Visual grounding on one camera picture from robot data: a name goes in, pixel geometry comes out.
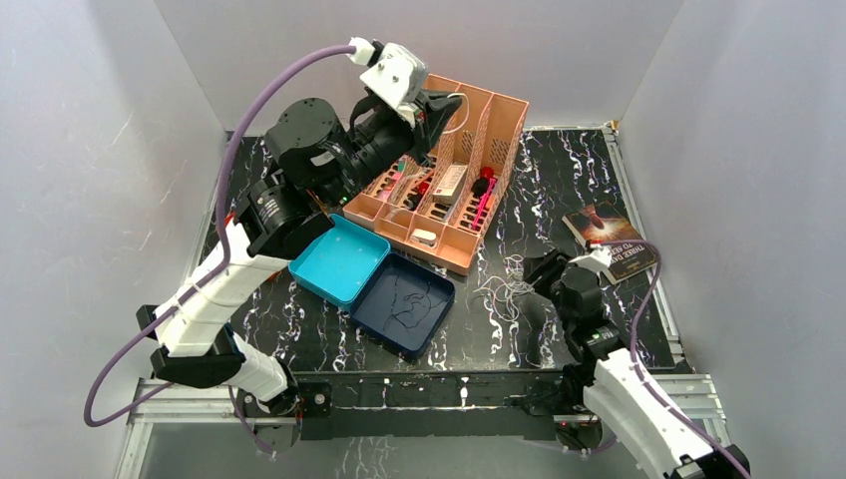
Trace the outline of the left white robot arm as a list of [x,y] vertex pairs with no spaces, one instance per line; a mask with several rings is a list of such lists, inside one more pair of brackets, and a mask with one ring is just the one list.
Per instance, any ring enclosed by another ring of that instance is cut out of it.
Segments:
[[344,125],[320,98],[287,107],[264,135],[273,165],[219,217],[218,244],[173,298],[139,311],[154,326],[155,375],[194,388],[228,385],[274,415],[293,410],[298,386],[289,368],[238,336],[231,316],[275,273],[334,225],[341,207],[403,157],[424,166],[461,107],[455,93],[422,90],[402,118],[375,93]]

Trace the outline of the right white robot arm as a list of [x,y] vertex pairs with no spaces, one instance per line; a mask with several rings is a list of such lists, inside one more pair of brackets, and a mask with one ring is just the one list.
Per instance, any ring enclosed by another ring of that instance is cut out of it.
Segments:
[[553,303],[574,359],[563,369],[564,404],[596,414],[650,478],[750,477],[743,452],[693,423],[606,316],[598,272],[610,263],[604,247],[582,256],[554,249],[522,262],[523,282]]

